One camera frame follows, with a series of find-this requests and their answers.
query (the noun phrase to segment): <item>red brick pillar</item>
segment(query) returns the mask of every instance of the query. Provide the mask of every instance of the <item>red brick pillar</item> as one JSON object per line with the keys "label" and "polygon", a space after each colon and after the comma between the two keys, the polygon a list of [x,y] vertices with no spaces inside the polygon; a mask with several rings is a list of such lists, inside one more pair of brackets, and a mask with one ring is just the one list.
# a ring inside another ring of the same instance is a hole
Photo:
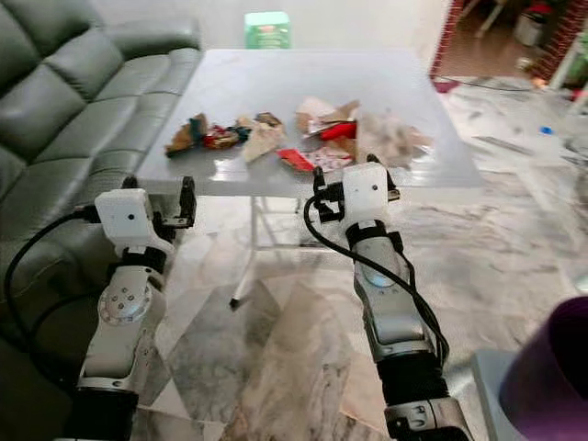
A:
{"label": "red brick pillar", "polygon": [[588,0],[570,0],[545,55],[539,59],[531,74],[546,81],[551,79],[576,35],[582,30],[587,14]]}
{"label": "red brick pillar", "polygon": [[439,41],[439,45],[437,46],[435,60],[433,61],[433,66],[431,67],[431,71],[429,72],[431,76],[436,75],[439,71],[439,67],[441,66],[443,57],[445,57],[447,49],[449,48],[451,37],[453,37],[453,33],[456,30],[456,25],[458,24],[459,14],[461,14],[461,9],[463,9],[463,1],[464,0],[453,0],[453,3],[449,8],[449,13],[447,14],[445,27],[443,28],[443,33],[441,34],[441,40]]}

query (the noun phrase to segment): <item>trash pile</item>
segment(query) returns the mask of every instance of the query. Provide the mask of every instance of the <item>trash pile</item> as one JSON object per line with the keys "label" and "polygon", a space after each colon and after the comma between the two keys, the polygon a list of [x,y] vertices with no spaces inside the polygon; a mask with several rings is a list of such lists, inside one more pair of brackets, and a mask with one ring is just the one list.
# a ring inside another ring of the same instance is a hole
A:
{"label": "trash pile", "polygon": [[410,168],[415,152],[426,152],[426,147],[432,145],[431,138],[390,112],[360,117],[358,110],[357,100],[334,107],[315,96],[304,98],[296,110],[301,139],[317,138],[322,144],[311,152],[298,148],[278,150],[286,143],[286,130],[282,121],[269,112],[259,113],[254,119],[241,116],[230,127],[209,125],[200,113],[175,134],[172,143],[165,147],[165,154],[171,157],[195,148],[220,150],[242,144],[246,163],[276,151],[297,171],[311,172],[320,166],[326,173],[354,161],[365,162],[370,153],[388,167]]}

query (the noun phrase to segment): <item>purple object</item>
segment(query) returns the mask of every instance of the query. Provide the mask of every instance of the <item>purple object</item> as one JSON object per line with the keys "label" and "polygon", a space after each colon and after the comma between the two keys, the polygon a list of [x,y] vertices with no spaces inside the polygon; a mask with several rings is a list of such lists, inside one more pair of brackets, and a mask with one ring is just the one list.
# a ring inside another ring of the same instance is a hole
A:
{"label": "purple object", "polygon": [[500,389],[530,440],[588,439],[588,297],[564,301],[511,365]]}

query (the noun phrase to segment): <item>gray leather sofa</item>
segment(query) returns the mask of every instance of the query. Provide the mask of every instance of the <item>gray leather sofa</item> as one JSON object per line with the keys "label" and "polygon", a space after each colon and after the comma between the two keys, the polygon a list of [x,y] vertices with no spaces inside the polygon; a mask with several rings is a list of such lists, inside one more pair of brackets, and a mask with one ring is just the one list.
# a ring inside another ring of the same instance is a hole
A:
{"label": "gray leather sofa", "polygon": [[[137,169],[199,58],[190,20],[108,27],[83,0],[0,0],[2,279],[32,234]],[[103,288],[113,260],[99,227],[65,225],[18,267],[17,305],[31,323],[58,299]],[[73,303],[40,333],[72,372],[93,308]],[[1,288],[0,326],[17,336]],[[0,440],[50,439],[67,412],[67,399],[0,339]]]}

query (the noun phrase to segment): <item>green box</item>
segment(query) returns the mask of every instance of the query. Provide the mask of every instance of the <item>green box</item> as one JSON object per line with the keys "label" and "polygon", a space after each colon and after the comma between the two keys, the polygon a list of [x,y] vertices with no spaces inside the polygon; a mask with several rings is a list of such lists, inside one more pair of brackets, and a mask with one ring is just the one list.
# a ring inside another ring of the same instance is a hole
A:
{"label": "green box", "polygon": [[285,12],[245,14],[245,48],[289,49],[290,20]]}

